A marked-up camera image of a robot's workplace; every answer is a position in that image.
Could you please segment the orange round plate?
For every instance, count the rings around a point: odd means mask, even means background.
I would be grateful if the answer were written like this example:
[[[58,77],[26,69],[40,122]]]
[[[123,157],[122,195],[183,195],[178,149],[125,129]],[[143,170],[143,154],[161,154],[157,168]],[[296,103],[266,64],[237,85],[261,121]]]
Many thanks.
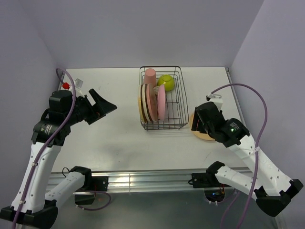
[[[194,113],[190,114],[190,118],[189,118],[189,126],[190,128],[192,128],[192,124],[193,124],[193,116]],[[205,141],[214,141],[213,138],[211,138],[208,134],[204,134],[204,133],[200,133],[199,131],[192,131],[191,132],[199,139],[201,140],[205,140]]]

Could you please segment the cream and yellow plate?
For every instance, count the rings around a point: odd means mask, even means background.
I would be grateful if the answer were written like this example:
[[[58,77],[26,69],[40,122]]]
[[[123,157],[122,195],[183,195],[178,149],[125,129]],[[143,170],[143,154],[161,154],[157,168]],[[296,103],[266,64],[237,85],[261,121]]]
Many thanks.
[[[139,114],[140,114],[140,119],[143,123],[146,122],[146,117],[143,114],[142,111],[142,99],[141,99],[141,95],[142,95],[142,85],[140,84],[138,87],[138,108],[139,108]]]

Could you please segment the solid pink plate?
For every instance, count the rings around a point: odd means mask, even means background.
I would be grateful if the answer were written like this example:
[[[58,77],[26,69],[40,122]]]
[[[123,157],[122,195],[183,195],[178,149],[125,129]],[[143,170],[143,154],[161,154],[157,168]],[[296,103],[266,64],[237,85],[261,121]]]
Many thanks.
[[[166,102],[166,95],[165,95],[165,87],[164,85],[160,85],[158,88],[158,118],[163,121],[165,119],[165,102]]]

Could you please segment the salmon pink cup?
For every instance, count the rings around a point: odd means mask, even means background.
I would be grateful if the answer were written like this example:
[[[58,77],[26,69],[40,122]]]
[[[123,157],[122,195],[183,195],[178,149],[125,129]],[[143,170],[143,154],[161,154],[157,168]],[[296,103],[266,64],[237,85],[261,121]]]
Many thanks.
[[[151,83],[153,87],[157,86],[156,71],[153,68],[148,68],[145,70],[143,83]]]

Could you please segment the lime green bowl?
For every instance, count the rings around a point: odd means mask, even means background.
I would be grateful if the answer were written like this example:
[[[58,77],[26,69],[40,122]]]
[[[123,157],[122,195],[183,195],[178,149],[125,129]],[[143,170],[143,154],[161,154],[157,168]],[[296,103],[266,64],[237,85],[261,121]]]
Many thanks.
[[[175,81],[171,75],[164,74],[158,79],[157,85],[164,85],[165,91],[169,92],[175,88]]]

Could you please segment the small speckled ceramic cup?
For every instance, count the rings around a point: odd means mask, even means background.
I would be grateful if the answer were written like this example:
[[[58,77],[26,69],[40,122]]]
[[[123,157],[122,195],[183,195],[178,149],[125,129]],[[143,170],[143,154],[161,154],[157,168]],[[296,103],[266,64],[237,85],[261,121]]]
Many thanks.
[[[156,95],[158,95],[158,92],[159,92],[159,86],[154,87],[154,92],[155,92],[155,94],[156,94]]]

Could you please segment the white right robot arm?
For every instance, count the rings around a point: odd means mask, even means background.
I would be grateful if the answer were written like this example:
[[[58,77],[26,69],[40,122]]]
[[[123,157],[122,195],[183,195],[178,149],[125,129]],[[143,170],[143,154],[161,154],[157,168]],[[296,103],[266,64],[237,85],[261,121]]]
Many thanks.
[[[215,103],[206,102],[194,110],[193,131],[208,134],[216,142],[234,152],[256,175],[251,178],[216,161],[204,173],[193,173],[194,188],[231,186],[250,194],[258,207],[271,217],[277,216],[300,192],[303,184],[284,174],[270,158],[255,145],[249,130],[237,119],[226,120]]]

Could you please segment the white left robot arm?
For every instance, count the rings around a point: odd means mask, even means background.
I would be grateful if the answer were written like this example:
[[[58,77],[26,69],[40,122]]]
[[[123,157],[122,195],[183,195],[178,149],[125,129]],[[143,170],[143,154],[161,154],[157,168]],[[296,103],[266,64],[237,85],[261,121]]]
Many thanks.
[[[92,187],[91,170],[75,166],[62,182],[46,191],[54,162],[71,126],[82,121],[91,125],[117,109],[94,89],[89,93],[95,104],[86,95],[75,97],[69,90],[52,93],[49,108],[33,129],[30,160],[21,187],[11,205],[1,209],[1,219],[13,222],[14,226],[49,229],[60,207],[75,191]]]

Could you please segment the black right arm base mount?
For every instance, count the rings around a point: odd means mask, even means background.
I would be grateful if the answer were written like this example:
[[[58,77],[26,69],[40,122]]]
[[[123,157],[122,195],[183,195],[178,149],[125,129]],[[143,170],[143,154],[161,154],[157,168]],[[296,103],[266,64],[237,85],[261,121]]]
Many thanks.
[[[222,202],[229,200],[233,194],[235,194],[235,189],[232,190],[230,194],[226,194],[225,188],[228,185],[220,183],[216,179],[216,174],[218,170],[225,166],[224,163],[216,161],[211,166],[207,168],[205,172],[192,173],[191,179],[188,184],[193,188],[203,188],[205,201],[210,205],[219,205]]]

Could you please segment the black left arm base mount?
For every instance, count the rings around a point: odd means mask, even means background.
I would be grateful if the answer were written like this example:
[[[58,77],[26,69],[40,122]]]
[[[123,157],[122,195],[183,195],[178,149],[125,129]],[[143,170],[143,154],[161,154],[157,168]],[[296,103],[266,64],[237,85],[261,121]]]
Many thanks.
[[[105,175],[93,176],[92,171],[89,168],[75,166],[71,170],[71,172],[79,172],[85,176],[85,181],[83,187],[78,189],[78,191],[102,191],[106,192],[109,184],[109,177]],[[76,194],[74,196],[74,201],[77,205],[91,205],[97,193],[89,194]]]

